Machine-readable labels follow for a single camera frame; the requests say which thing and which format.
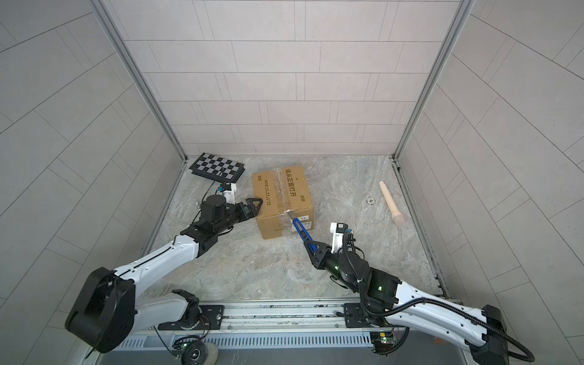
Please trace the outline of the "blue box cutter knife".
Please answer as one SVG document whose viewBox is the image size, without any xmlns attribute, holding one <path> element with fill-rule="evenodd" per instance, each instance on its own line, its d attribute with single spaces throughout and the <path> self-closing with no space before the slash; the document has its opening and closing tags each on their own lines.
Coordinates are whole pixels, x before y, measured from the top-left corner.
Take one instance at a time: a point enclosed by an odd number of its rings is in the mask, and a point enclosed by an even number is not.
<svg viewBox="0 0 584 365">
<path fill-rule="evenodd" d="M 305 247 L 307 248 L 307 240 L 313 240 L 313 238 L 308 233 L 307 229 L 301 223 L 300 219 L 296 216 L 296 214 L 292 210 L 286 211 L 288 217 L 291 219 L 292 225 L 294 229 L 298 232 L 299 236 L 301 237 L 302 241 L 305 243 Z"/>
</svg>

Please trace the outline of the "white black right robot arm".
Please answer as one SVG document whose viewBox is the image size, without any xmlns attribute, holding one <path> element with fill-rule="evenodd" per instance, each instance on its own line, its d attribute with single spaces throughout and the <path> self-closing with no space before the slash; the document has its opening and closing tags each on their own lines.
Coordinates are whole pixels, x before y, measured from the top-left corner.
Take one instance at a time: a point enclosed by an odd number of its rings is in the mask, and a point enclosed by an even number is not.
<svg viewBox="0 0 584 365">
<path fill-rule="evenodd" d="M 359 294 L 366 321 L 378 327 L 416 329 L 468 351 L 479 364 L 508 364 L 506 326 L 500 310 L 473 308 L 427 294 L 386 272 L 369 267 L 359 254 L 332 252 L 330 245 L 305 240 L 315 269 Z"/>
</svg>

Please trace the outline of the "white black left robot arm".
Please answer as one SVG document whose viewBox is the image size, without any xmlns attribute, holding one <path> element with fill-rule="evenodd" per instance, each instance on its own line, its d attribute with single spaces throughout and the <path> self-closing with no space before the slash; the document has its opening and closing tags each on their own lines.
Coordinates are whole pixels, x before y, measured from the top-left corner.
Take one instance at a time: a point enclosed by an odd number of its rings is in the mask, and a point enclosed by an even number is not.
<svg viewBox="0 0 584 365">
<path fill-rule="evenodd" d="M 100 267 L 86 279 L 65 329 L 101 354 L 117 348 L 132 333 L 170 323 L 192 329 L 201 321 L 199 298 L 186 290 L 141 301 L 159 279 L 208 252 L 234 225 L 258 216 L 263 201 L 231 204 L 222 195 L 202 202 L 199 219 L 170 243 L 116 269 Z"/>
</svg>

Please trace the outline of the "brown cardboard express box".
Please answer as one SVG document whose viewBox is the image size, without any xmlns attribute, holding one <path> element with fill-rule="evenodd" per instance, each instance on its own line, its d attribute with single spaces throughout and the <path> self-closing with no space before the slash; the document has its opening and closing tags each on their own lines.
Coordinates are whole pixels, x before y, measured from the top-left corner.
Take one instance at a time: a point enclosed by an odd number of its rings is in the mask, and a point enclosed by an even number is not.
<svg viewBox="0 0 584 365">
<path fill-rule="evenodd" d="M 307 230 L 315 228 L 314 203 L 303 167 L 254 173 L 252 189 L 254 196 L 262 200 L 256 222 L 263 239 L 275 239 L 296 231 L 288 211 L 292 211 Z"/>
</svg>

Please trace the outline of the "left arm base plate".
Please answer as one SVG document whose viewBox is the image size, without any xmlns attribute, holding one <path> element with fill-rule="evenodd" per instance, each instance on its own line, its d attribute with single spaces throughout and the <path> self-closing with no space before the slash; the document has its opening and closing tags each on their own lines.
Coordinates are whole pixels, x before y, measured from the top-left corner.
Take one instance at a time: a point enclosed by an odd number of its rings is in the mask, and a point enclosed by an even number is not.
<svg viewBox="0 0 584 365">
<path fill-rule="evenodd" d="M 165 322 L 157 326 L 162 331 L 219 330 L 224 314 L 222 305 L 189 306 L 176 322 Z"/>
</svg>

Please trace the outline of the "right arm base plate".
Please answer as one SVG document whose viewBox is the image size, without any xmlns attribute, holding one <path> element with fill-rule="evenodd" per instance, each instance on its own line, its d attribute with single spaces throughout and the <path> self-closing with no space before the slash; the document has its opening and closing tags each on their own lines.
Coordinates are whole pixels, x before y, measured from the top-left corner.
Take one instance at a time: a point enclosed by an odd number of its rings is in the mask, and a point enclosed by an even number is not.
<svg viewBox="0 0 584 365">
<path fill-rule="evenodd" d="M 345 321 L 345 326 L 348 329 L 399 328 L 399 325 L 392 325 L 384 318 L 369 318 L 358 303 L 343 304 L 343 308 L 336 313 L 336 316 Z"/>
</svg>

